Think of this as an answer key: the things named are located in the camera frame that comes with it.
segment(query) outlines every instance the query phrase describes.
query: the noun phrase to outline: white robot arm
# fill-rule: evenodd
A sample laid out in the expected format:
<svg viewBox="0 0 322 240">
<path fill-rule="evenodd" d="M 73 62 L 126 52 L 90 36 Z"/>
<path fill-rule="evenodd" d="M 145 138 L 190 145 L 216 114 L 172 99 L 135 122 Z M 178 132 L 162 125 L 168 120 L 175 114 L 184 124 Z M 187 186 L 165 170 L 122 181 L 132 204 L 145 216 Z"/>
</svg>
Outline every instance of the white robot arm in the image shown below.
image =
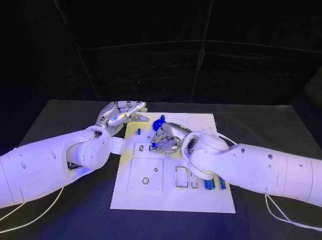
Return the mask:
<svg viewBox="0 0 322 240">
<path fill-rule="evenodd" d="M 223 135 L 164 123 L 152 142 L 165 142 L 154 151 L 183 151 L 188 169 L 206 180 L 217 174 L 230 184 L 254 192 L 283 196 L 322 207 L 322 160 L 263 147 L 229 147 Z"/>
<path fill-rule="evenodd" d="M 145 103 L 112 102 L 96 125 L 16 148 L 0 157 L 0 208 L 42 198 L 99 169 L 109 154 L 124 153 L 124 139 L 112 137 L 124 122 L 148 121 Z"/>
</svg>

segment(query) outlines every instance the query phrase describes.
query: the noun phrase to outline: table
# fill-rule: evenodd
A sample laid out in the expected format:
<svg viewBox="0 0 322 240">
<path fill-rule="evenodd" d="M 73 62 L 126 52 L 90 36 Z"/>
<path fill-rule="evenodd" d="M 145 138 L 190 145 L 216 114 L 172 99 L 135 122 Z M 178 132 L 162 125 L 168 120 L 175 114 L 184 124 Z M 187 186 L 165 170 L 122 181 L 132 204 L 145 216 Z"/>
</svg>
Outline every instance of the table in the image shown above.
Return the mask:
<svg viewBox="0 0 322 240">
<path fill-rule="evenodd" d="M 50 100 L 21 145 L 93 125 L 106 104 Z M 218 132 L 237 143 L 322 159 L 321 148 L 292 106 L 158 102 L 147 107 L 149 112 L 213 113 Z M 125 127 L 116 136 L 124 135 Z M 265 196 L 236 186 L 231 186 L 236 214 L 111 209 L 118 165 L 119 155 L 112 154 L 106 165 L 65 187 L 46 215 L 30 226 L 0 234 L 0 239 L 322 239 L 322 232 L 275 219 Z M 57 193 L 27 203 L 0 223 L 0 231 L 30 222 Z M 273 199 L 295 222 L 322 227 L 322 208 L 288 198 Z M 0 217 L 14 208 L 0 209 Z"/>
</svg>

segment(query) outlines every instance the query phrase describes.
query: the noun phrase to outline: blue object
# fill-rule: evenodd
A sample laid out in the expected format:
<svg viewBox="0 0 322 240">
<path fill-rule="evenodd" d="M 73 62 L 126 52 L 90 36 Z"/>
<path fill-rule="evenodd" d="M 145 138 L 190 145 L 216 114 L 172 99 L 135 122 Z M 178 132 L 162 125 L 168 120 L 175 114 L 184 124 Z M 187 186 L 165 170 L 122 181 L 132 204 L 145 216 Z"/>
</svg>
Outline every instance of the blue object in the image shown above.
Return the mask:
<svg viewBox="0 0 322 240">
<path fill-rule="evenodd" d="M 214 179 L 213 180 L 204 180 L 204 184 L 206 184 L 206 189 L 207 190 L 214 190 L 216 189 Z"/>
<path fill-rule="evenodd" d="M 158 128 L 162 126 L 164 123 L 165 123 L 165 116 L 162 115 L 161 118 L 154 121 L 154 124 L 152 124 L 154 131 L 158 130 Z"/>
<path fill-rule="evenodd" d="M 221 177 L 220 177 L 220 188 L 221 188 L 221 189 L 227 189 L 227 187 L 226 187 L 226 182 L 224 182 L 224 180 L 223 180 Z"/>
</svg>

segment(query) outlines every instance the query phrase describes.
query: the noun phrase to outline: robotic hand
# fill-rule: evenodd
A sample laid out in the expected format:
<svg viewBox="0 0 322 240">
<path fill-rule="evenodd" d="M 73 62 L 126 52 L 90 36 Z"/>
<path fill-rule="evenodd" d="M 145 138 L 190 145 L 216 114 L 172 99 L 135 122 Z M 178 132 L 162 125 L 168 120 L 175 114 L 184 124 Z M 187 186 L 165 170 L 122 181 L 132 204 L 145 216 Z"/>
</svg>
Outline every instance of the robotic hand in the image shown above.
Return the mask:
<svg viewBox="0 0 322 240">
<path fill-rule="evenodd" d="M 172 154 L 181 149 L 187 168 L 206 180 L 217 174 L 244 189 L 322 207 L 322 160 L 233 141 L 229 147 L 223 139 L 231 141 L 207 129 L 194 132 L 165 122 L 151 140 L 151 150 Z"/>
<path fill-rule="evenodd" d="M 112 137 L 124 122 L 149 119 L 145 103 L 112 102 L 96 125 L 16 148 L 0 157 L 0 208 L 42 198 L 99 169 L 109 154 L 124 153 L 124 139 Z"/>
</svg>

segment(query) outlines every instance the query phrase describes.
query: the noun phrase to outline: white board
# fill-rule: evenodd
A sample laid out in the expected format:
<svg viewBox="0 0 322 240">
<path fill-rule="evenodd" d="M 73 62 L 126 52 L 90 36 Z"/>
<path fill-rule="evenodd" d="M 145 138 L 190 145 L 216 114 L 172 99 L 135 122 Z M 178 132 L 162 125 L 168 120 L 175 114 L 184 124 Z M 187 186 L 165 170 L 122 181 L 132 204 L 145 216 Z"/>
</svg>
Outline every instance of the white board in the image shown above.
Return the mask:
<svg viewBox="0 0 322 240">
<path fill-rule="evenodd" d="M 111 209 L 234 214 L 229 183 L 221 189 L 216 176 L 216 189 L 206 190 L 204 180 L 184 168 L 181 151 L 175 154 L 148 151 L 155 134 L 152 123 L 161 115 L 168 123 L 181 124 L 193 131 L 201 128 L 217 131 L 213 114 L 147 112 L 142 115 L 149 122 L 132 122 L 126 126 L 126 149 L 119 160 Z"/>
</svg>

